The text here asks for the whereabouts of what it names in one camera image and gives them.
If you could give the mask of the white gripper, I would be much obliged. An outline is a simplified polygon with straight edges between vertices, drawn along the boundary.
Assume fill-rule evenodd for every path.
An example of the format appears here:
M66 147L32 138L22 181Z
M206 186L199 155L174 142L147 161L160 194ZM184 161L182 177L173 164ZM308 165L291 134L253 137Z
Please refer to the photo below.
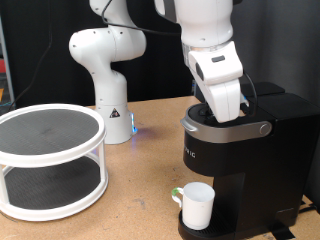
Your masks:
M241 90L238 79L215 85L199 85L219 123L236 119L240 112Z

